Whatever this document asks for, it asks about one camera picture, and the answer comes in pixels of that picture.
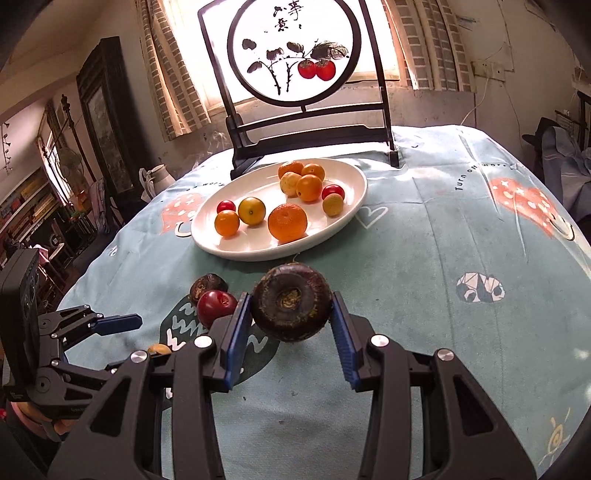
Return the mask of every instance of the panda print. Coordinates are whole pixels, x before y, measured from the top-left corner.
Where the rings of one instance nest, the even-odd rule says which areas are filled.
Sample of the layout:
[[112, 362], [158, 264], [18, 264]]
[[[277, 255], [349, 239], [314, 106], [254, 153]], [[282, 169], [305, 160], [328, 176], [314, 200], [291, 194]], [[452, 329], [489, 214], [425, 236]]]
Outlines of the panda print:
[[456, 283], [456, 293], [466, 303], [493, 303], [505, 298], [505, 289], [492, 275], [463, 274]]

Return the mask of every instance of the bookshelf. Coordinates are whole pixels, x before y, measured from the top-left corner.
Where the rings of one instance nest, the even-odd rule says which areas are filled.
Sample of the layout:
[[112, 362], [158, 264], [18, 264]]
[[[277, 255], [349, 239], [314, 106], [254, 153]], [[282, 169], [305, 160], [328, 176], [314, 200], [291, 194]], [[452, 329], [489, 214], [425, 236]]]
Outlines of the bookshelf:
[[25, 241], [54, 214], [60, 202], [43, 168], [21, 181], [0, 204], [0, 265], [5, 263], [4, 239]]

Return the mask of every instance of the chinese calligraphy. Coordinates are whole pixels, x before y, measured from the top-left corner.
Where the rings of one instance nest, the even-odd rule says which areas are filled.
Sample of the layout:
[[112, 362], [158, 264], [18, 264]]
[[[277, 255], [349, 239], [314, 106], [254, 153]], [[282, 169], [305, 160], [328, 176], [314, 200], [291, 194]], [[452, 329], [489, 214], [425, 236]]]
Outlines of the chinese calligraphy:
[[[300, 18], [300, 10], [304, 8], [300, 5], [300, 1], [301, 0], [291, 0], [291, 2], [287, 4], [287, 7], [274, 7], [273, 17], [276, 18], [279, 13], [287, 11], [290, 16], [293, 17], [295, 15], [295, 18], [292, 18], [292, 20], [298, 21]], [[278, 32], [283, 32], [286, 28], [289, 28], [285, 18], [279, 18], [275, 27]]]

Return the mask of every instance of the mandarin orange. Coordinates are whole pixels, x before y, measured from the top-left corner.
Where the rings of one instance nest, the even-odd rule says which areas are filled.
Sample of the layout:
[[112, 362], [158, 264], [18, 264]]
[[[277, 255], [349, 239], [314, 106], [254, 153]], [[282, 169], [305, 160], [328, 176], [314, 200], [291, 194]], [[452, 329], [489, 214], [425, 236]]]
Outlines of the mandarin orange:
[[280, 242], [293, 242], [306, 234], [308, 217], [299, 205], [284, 203], [269, 214], [267, 225], [271, 235]]
[[304, 168], [304, 164], [301, 161], [292, 160], [289, 162], [285, 162], [281, 167], [279, 167], [279, 170], [277, 170], [277, 176], [279, 178], [281, 178], [283, 175], [285, 175], [289, 171], [292, 171], [294, 173], [297, 173], [298, 175], [301, 175], [301, 171], [303, 168]]

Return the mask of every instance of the power cord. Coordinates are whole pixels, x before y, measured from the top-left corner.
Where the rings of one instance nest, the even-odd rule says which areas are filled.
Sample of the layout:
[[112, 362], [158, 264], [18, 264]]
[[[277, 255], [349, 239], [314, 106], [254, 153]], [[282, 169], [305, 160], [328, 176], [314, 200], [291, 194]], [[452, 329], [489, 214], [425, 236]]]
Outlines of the power cord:
[[469, 116], [470, 116], [472, 113], [476, 112], [477, 108], [478, 108], [478, 107], [480, 107], [480, 106], [481, 106], [481, 105], [484, 103], [484, 100], [485, 100], [485, 98], [486, 98], [486, 92], [488, 91], [488, 82], [490, 82], [490, 81], [491, 81], [491, 79], [490, 79], [490, 78], [487, 78], [487, 79], [486, 79], [486, 85], [485, 85], [485, 87], [484, 87], [484, 95], [482, 96], [482, 100], [480, 100], [480, 103], [479, 103], [478, 105], [476, 105], [476, 106], [475, 106], [475, 107], [474, 107], [472, 110], [470, 110], [470, 111], [469, 111], [469, 112], [466, 114], [466, 116], [464, 117], [464, 120], [462, 120], [462, 123], [460, 124], [460, 126], [461, 126], [461, 127], [463, 127], [463, 126], [464, 126], [464, 123], [466, 122], [466, 120], [468, 120], [468, 117], [469, 117]]

